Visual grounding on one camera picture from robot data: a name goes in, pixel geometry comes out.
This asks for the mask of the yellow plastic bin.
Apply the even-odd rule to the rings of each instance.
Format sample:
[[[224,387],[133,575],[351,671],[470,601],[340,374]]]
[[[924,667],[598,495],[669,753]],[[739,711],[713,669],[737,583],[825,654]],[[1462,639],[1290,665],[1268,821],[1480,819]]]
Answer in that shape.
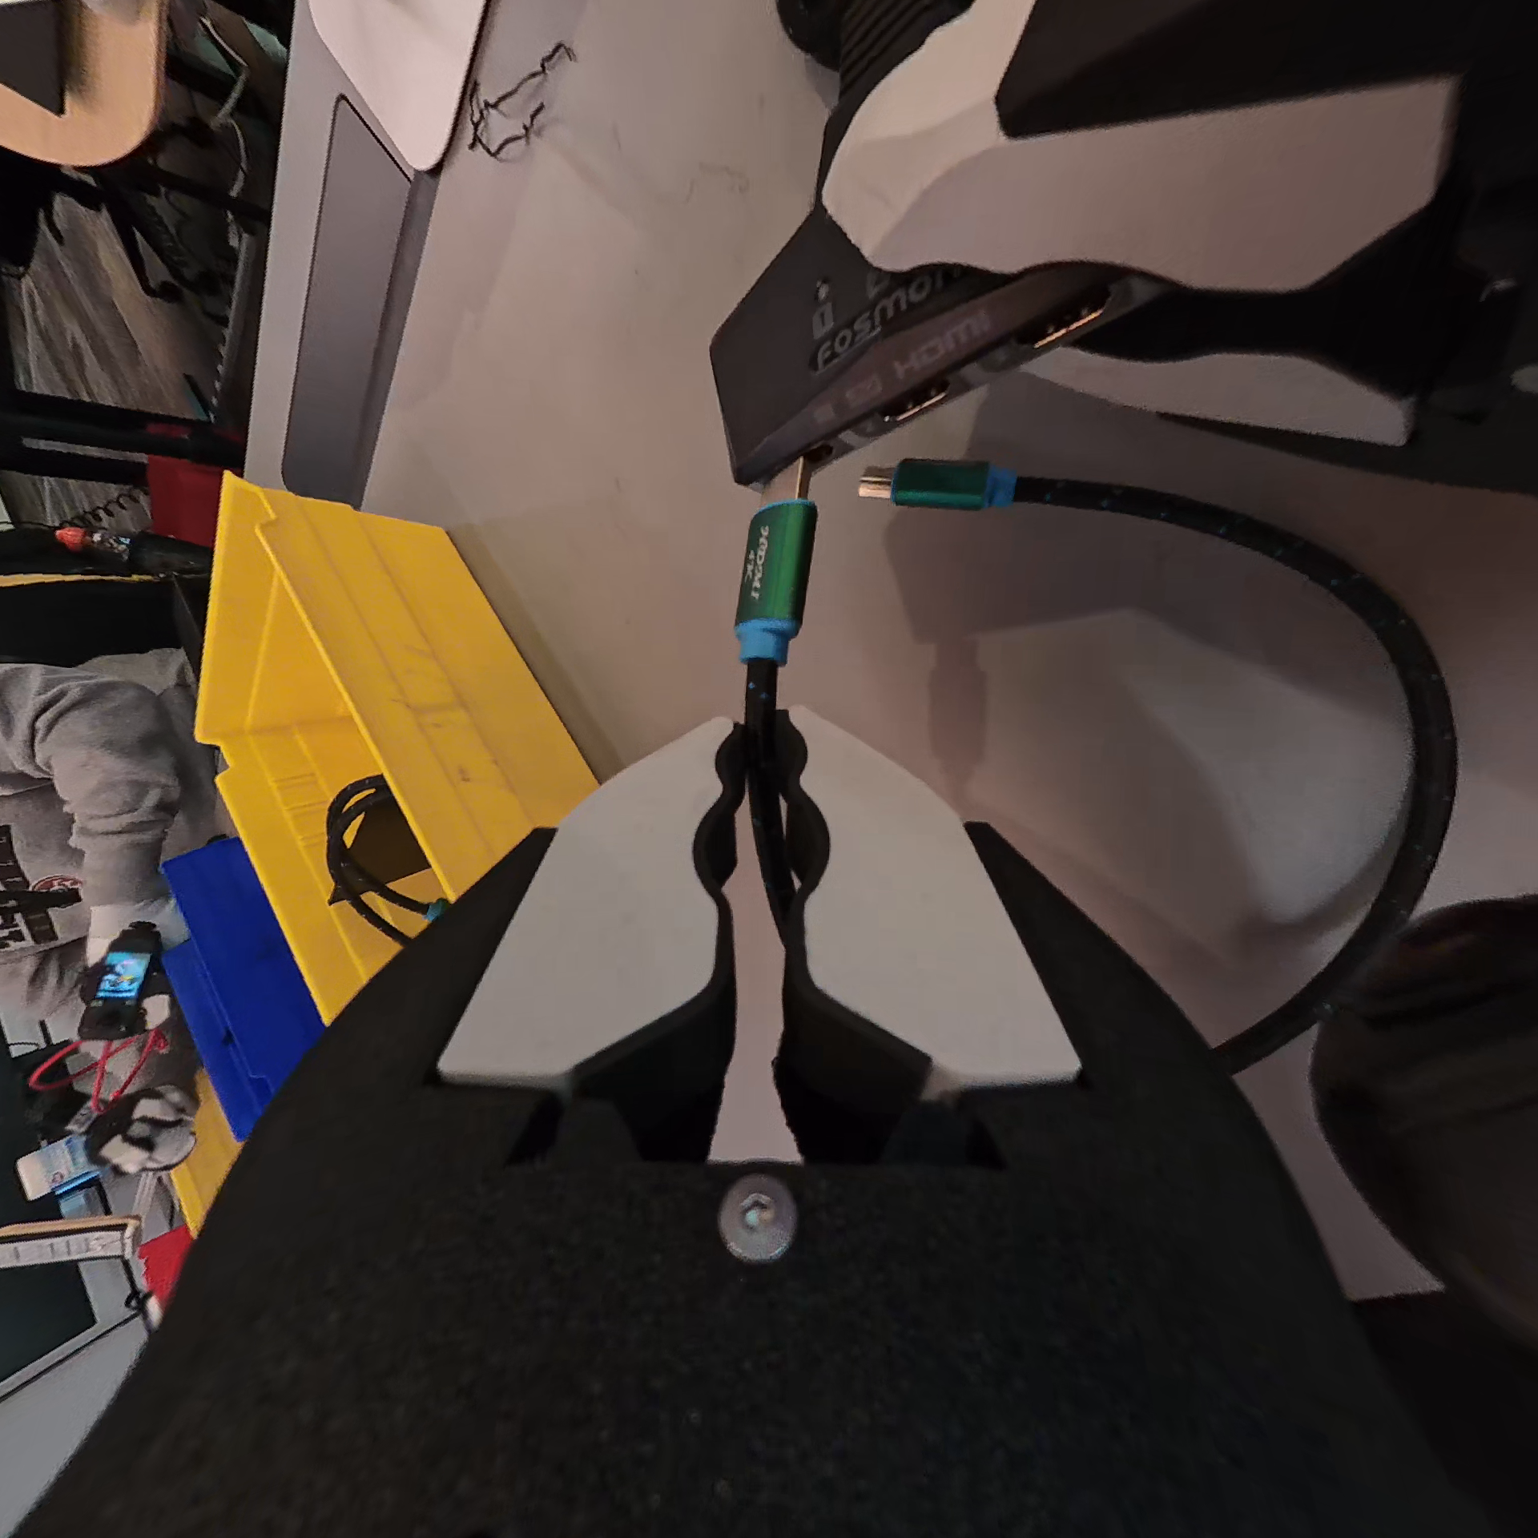
[[[224,475],[197,738],[299,976],[329,1024],[396,953],[331,905],[325,817],[382,777],[457,899],[596,777],[448,535]]]

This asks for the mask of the person's black trousers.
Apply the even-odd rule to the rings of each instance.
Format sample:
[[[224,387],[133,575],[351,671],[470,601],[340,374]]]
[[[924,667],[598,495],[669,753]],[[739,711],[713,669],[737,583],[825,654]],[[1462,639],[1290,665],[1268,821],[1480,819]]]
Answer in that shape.
[[[1354,1304],[1497,1535],[1535,1535],[1535,898],[1416,920],[1317,1028],[1319,1132],[1435,1295]]]

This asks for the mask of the black and silver switch box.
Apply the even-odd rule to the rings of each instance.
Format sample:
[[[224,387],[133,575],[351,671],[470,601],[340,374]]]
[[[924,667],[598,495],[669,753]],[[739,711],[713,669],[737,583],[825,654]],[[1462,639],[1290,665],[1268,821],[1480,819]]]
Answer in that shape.
[[[732,478],[818,471],[1167,292],[1094,262],[889,273],[816,207],[710,343]]]

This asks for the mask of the blue plastic bin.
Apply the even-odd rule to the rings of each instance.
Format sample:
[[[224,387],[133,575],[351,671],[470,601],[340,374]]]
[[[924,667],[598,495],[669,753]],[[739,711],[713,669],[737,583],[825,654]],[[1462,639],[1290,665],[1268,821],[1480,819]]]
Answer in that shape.
[[[244,1143],[323,1024],[237,839],[173,857],[162,876],[186,927],[164,971],[221,1114]]]

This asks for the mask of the stacked yellow plastic bins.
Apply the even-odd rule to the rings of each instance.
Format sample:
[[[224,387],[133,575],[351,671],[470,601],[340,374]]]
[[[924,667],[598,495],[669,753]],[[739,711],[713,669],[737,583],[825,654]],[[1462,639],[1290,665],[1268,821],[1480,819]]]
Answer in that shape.
[[[210,1205],[221,1183],[235,1163],[241,1143],[224,1117],[212,1083],[202,1070],[195,1079],[197,1114],[193,1119],[195,1145],[190,1154],[168,1172],[177,1209],[191,1238],[201,1234]]]

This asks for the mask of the red floor bin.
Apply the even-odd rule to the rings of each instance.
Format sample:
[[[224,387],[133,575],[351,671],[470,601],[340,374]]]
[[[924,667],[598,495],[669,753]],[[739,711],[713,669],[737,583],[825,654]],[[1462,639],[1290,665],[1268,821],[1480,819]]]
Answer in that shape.
[[[146,456],[144,471],[149,531],[212,550],[224,473],[162,454]]]

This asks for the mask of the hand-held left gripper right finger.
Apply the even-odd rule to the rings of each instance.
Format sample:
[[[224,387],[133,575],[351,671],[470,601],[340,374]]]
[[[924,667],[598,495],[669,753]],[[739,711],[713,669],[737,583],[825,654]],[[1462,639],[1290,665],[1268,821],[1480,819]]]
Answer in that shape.
[[[913,1050],[924,1101],[1074,1081],[1079,1055],[959,815],[814,711],[792,707],[786,729],[812,1004]]]

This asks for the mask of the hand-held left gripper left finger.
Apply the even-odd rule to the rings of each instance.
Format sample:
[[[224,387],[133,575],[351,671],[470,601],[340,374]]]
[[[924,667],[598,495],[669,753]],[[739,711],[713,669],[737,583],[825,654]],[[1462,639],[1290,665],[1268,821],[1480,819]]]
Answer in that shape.
[[[563,817],[437,1059],[446,1084],[572,1093],[730,976],[732,735],[710,718]]]

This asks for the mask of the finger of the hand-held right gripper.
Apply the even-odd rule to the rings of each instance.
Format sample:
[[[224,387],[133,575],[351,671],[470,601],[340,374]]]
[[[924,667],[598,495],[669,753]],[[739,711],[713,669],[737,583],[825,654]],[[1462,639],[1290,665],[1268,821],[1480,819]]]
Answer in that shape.
[[[1046,354],[1045,381],[1129,411],[1391,449],[1403,447],[1414,425],[1411,398],[1295,356],[1143,361],[1061,348]]]
[[[819,205],[882,271],[1316,286],[1433,198],[1458,70],[1405,4],[971,4],[854,108]]]

